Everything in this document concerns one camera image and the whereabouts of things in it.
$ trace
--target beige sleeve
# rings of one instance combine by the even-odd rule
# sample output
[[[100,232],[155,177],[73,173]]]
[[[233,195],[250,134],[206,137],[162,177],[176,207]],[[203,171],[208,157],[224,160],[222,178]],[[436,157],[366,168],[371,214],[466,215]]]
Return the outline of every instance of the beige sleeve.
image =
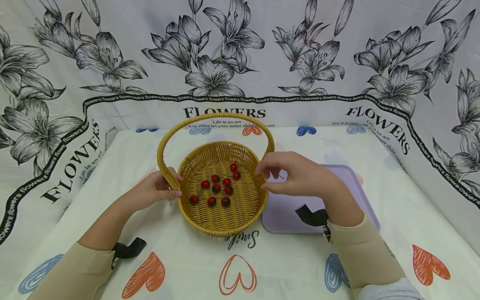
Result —
[[[76,242],[40,282],[28,300],[90,300],[110,276],[114,251]]]
[[[332,234],[330,243],[338,254],[355,298],[367,285],[385,285],[405,277],[394,254],[366,214],[354,227],[338,226],[330,220],[328,225]]]

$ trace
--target purple tray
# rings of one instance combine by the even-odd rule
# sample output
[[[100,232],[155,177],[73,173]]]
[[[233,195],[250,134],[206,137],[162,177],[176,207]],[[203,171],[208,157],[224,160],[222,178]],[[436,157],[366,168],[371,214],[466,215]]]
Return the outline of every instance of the purple tray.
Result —
[[[337,175],[347,186],[353,197],[375,224],[377,230],[380,230],[380,222],[375,215],[367,196],[363,191],[355,172],[344,165],[321,165],[335,175]],[[284,182],[287,179],[287,173],[281,171],[280,175],[284,178],[277,180],[270,177],[269,182]],[[303,223],[295,210],[306,204],[308,208],[315,212],[324,209],[325,205],[318,197],[286,196],[269,193],[267,204],[262,214],[262,221],[265,229],[275,233],[322,233],[322,227],[314,227]]]

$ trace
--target red heart outline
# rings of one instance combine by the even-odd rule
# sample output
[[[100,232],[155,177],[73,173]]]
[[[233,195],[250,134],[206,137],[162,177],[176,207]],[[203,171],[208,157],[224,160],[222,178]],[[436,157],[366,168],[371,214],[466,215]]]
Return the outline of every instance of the red heart outline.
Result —
[[[450,280],[450,272],[448,268],[435,255],[416,246],[413,246],[413,270],[415,276],[424,286],[433,283],[433,274],[437,274],[440,278]]]
[[[247,135],[250,135],[250,133],[255,134],[255,135],[262,135],[262,130],[260,128],[258,128],[257,126],[253,126],[253,127],[245,127],[243,128],[243,136],[247,136]]]
[[[165,267],[158,256],[152,252],[133,273],[123,288],[121,297],[128,299],[135,295],[145,284],[149,292],[156,291],[165,279]]]
[[[249,287],[246,287],[243,284],[240,272],[237,275],[237,279],[235,280],[235,283],[231,287],[227,287],[226,284],[225,284],[225,281],[227,279],[228,270],[230,269],[230,265],[232,264],[235,257],[241,258],[247,264],[248,268],[250,269],[250,272],[252,274],[252,282],[250,283]],[[235,291],[235,289],[237,288],[239,282],[240,282],[242,288],[245,291],[251,293],[257,287],[257,275],[255,274],[255,271],[253,270],[252,266],[250,266],[250,264],[242,256],[234,254],[232,257],[230,257],[230,259],[227,261],[225,266],[223,266],[222,272],[220,273],[220,278],[218,280],[218,287],[220,288],[220,293],[222,293],[222,295],[224,295],[224,296],[228,296],[228,295],[232,294]]]

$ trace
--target yellow wicker basket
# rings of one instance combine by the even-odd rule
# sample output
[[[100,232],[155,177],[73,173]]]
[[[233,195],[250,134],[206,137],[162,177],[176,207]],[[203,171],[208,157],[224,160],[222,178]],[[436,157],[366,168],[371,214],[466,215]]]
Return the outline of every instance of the yellow wicker basket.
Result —
[[[206,114],[185,120],[172,128],[158,145],[157,162],[163,176],[175,190],[182,191],[179,199],[180,211],[183,216],[197,229],[215,237],[228,237],[244,231],[262,213],[268,192],[261,189],[266,182],[263,175],[255,176],[253,172],[259,160],[252,150],[235,142],[217,141],[201,145],[191,151],[180,164],[178,174],[183,177],[179,182],[167,168],[163,159],[165,146],[178,130],[194,122],[212,118],[237,118],[255,124],[261,128],[267,138],[268,146],[265,154],[275,150],[272,134],[268,128],[256,119],[236,113]],[[236,163],[240,179],[232,178],[230,165]],[[212,175],[231,179],[233,194],[229,195],[231,203],[223,206],[218,199],[213,207],[207,205],[210,196],[222,197],[220,192],[214,194],[212,189],[203,189],[201,182],[211,180]],[[200,201],[190,204],[190,196],[197,195]]]

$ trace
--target basket handle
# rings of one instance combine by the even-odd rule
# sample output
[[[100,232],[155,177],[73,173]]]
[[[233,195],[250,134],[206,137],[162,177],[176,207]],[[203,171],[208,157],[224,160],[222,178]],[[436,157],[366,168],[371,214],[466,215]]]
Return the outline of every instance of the basket handle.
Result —
[[[165,150],[165,146],[167,145],[169,139],[178,130],[184,128],[185,126],[187,126],[189,124],[192,124],[192,123],[195,123],[195,122],[198,122],[198,121],[202,121],[202,120],[206,120],[206,119],[213,119],[213,118],[236,118],[236,119],[242,119],[242,120],[245,120],[245,121],[248,121],[250,123],[255,124],[257,127],[259,127],[260,129],[262,129],[265,132],[265,134],[268,138],[268,145],[267,145],[267,150],[265,151],[265,154],[275,151],[275,143],[273,141],[273,136],[272,136],[270,130],[263,123],[261,123],[260,121],[254,119],[250,116],[245,116],[245,115],[242,115],[242,114],[237,114],[237,113],[232,113],[232,112],[220,112],[220,113],[210,113],[210,114],[205,114],[205,115],[193,117],[191,119],[183,121],[182,123],[177,124],[175,127],[170,129],[170,131],[167,134],[165,134],[162,141],[158,145],[158,150],[157,150],[157,153],[156,153],[158,167],[160,168],[160,172],[162,173],[163,177],[167,180],[167,182],[170,184],[170,187],[172,187],[172,189],[174,189],[174,190],[180,189],[180,183],[179,183],[178,179],[175,176],[173,176],[172,172],[170,172],[170,170],[167,168],[167,166],[165,165],[165,161],[163,159],[163,152]]]

